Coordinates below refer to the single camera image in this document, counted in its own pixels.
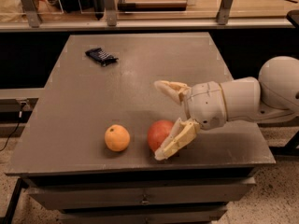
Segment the drawer keyhole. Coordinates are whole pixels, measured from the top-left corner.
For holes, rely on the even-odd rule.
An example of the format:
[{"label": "drawer keyhole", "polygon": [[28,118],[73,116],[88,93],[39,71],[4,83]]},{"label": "drawer keyhole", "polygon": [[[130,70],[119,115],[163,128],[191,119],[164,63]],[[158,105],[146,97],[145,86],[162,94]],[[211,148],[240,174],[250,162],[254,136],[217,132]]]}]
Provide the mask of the drawer keyhole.
[{"label": "drawer keyhole", "polygon": [[147,195],[143,195],[143,199],[142,199],[142,201],[140,203],[142,205],[148,205],[148,204],[150,204],[150,201],[148,200]]}]

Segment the red apple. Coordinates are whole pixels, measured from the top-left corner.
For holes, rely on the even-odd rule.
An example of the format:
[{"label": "red apple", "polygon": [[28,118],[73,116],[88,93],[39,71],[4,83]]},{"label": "red apple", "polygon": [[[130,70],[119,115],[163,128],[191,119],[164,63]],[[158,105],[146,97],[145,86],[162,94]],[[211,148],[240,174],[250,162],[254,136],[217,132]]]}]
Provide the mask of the red apple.
[{"label": "red apple", "polygon": [[169,120],[159,120],[154,122],[148,130],[148,144],[149,148],[155,152],[165,138],[170,134],[174,122]]}]

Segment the floor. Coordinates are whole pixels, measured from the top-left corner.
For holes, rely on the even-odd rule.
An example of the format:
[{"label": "floor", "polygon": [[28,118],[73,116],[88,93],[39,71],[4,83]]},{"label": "floor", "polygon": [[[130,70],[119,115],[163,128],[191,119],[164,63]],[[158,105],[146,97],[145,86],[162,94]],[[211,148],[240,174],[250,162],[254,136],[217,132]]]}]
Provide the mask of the floor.
[{"label": "floor", "polygon": [[[298,127],[261,128],[270,146],[283,146]],[[19,137],[9,140],[0,153],[0,217],[5,215],[16,178],[4,175],[7,162]],[[2,147],[7,138],[0,138]],[[227,213],[213,224],[298,224],[299,223],[299,158],[276,157],[277,164],[262,167],[255,175],[257,185],[239,202],[228,204]],[[26,191],[21,193],[15,224],[57,224],[60,213],[45,210]]]}]

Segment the desk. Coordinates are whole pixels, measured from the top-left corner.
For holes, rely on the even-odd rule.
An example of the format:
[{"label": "desk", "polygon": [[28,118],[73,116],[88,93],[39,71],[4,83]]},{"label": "desk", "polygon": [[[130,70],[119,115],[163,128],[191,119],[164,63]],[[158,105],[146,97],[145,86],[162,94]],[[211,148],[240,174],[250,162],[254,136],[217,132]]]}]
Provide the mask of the desk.
[{"label": "desk", "polygon": [[[101,67],[84,54],[95,47],[119,61]],[[208,33],[71,35],[7,175],[21,177],[46,208],[71,213],[65,223],[219,219],[226,203],[254,185],[255,168],[275,160],[258,126],[236,121],[156,161],[147,145],[151,123],[185,119],[182,107],[154,89],[159,79],[192,86],[232,76]],[[114,123],[132,138],[122,153],[105,145]]]}]

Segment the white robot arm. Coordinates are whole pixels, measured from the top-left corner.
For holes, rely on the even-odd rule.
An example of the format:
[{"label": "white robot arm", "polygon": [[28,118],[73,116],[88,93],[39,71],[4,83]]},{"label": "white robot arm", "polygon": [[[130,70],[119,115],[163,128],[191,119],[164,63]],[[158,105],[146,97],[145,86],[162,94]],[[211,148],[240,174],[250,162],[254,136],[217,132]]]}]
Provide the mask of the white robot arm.
[{"label": "white robot arm", "polygon": [[263,65],[259,79],[246,77],[224,83],[214,81],[188,87],[184,83],[156,81],[158,91],[184,104],[187,121],[178,119],[155,152],[168,159],[188,145],[202,130],[227,121],[284,122],[299,115],[299,61],[276,57]]}]

